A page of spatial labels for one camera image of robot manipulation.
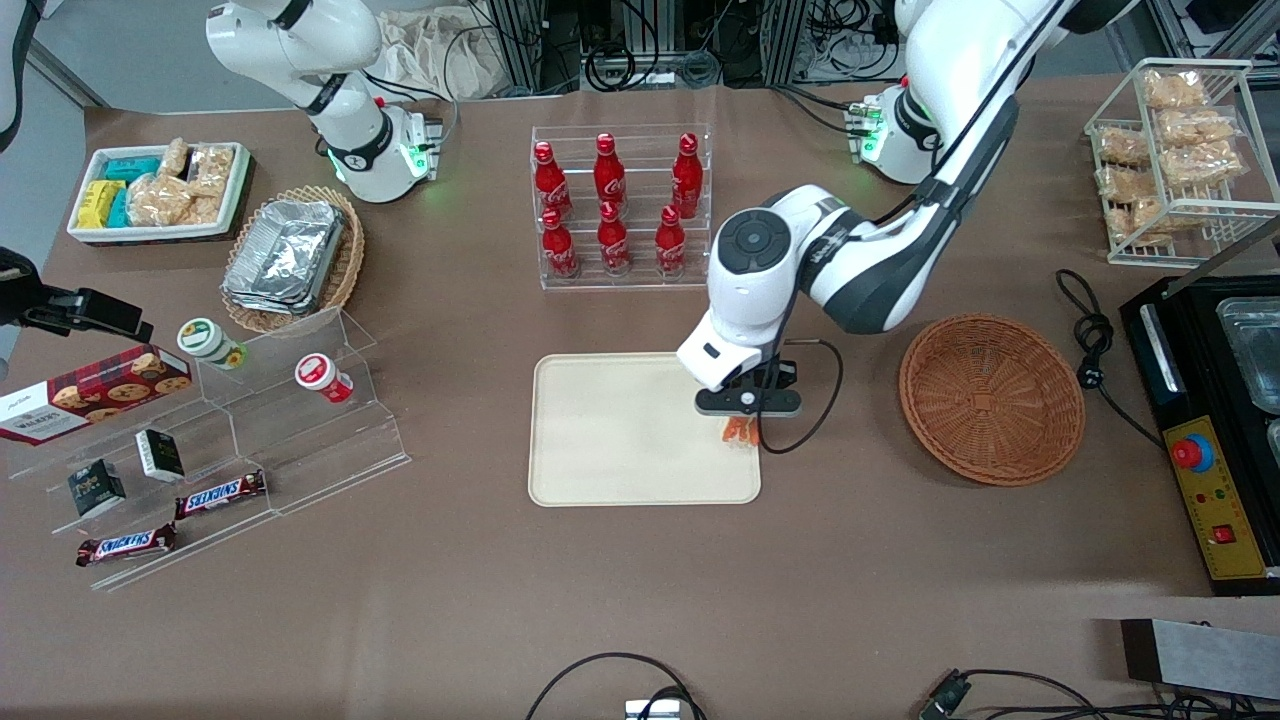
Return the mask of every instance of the red switch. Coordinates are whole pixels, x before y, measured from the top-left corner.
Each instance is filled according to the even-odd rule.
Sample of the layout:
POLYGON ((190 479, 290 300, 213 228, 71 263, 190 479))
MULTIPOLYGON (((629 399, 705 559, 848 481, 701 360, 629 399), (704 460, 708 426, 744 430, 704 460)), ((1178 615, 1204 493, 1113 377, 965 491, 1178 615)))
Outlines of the red switch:
POLYGON ((1213 525, 1213 542, 1217 544, 1228 544, 1235 542, 1235 530, 1231 525, 1213 525))

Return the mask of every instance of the brown woven basket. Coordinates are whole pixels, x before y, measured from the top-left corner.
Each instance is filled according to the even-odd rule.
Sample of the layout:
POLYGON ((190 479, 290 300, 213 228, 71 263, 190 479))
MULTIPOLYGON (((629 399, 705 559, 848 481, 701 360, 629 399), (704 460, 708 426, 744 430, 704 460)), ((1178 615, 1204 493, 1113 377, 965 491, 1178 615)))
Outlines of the brown woven basket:
MULTIPOLYGON (((342 236, 338 240, 342 245, 338 246, 338 252, 334 254, 333 265, 329 268, 329 278, 325 281, 324 292, 320 295, 320 306, 316 307, 316 311, 319 313, 326 307, 342 307, 351 299, 351 292, 356 290, 356 277, 360 274, 360 264, 365 260, 365 229, 360 225, 360 217, 356 215, 356 209, 351 206, 349 200, 328 187, 306 186, 287 190, 268 202, 274 200, 324 201, 340 208, 347 215, 347 224, 343 225, 342 236)), ((259 206, 257 210, 253 210, 253 214, 241 228, 239 236, 236 237, 236 245, 232 246, 232 255, 227 260, 228 269, 236 261, 236 256, 244 245, 244 236, 248 234, 248 228, 252 227, 253 220, 262 213, 262 208, 266 208, 266 202, 259 206)), ((223 305, 227 306, 227 313, 230 314, 237 325, 260 333, 283 328, 303 318, 303 315, 266 313, 241 307, 225 295, 223 296, 223 305)))
POLYGON ((1084 437, 1075 373, 1034 331, 995 315, 924 328, 902 359, 897 389, 924 447, 979 483, 1043 480, 1084 437))

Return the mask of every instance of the chocolate bar wrapper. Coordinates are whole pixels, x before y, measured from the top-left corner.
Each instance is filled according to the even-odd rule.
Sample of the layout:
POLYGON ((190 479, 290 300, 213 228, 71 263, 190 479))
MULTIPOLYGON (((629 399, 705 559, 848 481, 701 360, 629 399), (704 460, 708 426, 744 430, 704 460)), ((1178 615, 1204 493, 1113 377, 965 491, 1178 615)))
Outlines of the chocolate bar wrapper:
POLYGON ((266 492, 266 482, 262 479, 262 471, 257 470, 229 483, 223 483, 204 492, 197 492, 189 497, 174 498, 175 507, 173 519, 174 521, 178 521, 183 518, 189 518, 198 512, 205 512, 206 510, 227 505, 233 500, 261 495, 264 492, 266 492))
POLYGON ((116 557, 138 557, 156 552, 170 552, 178 547, 178 529, 168 523, 154 530, 133 533, 110 539, 87 539, 76 552, 81 568, 96 565, 116 557))

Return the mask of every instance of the teal package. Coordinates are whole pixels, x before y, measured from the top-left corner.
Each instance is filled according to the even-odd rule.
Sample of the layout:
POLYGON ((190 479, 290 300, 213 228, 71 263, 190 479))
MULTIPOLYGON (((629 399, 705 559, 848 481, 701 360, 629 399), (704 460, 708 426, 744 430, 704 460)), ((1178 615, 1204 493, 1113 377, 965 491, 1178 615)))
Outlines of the teal package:
POLYGON ((146 173, 160 169, 160 158, 116 158, 108 160, 102 170, 104 179, 133 182, 146 173))
POLYGON ((106 217, 106 227, 109 228, 127 228, 129 227, 129 191, 122 190, 115 193, 115 200, 111 201, 111 213, 106 217))

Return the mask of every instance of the black device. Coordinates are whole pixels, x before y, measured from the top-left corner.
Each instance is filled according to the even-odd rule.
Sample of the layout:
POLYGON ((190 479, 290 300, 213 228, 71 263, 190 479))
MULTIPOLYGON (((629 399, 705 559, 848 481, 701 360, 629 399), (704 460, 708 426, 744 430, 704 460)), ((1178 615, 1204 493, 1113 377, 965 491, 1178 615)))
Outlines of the black device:
POLYGON ((8 247, 0 247, 0 324, 63 337, 72 331, 99 331, 137 342, 150 342, 152 332, 142 322, 141 307, 87 287, 47 286, 31 260, 8 247))
POLYGON ((1280 638, 1169 620, 1121 620, 1129 676, 1280 700, 1280 638))
POLYGON ((1120 316, 1210 583, 1280 594, 1280 277, 1171 282, 1120 316))

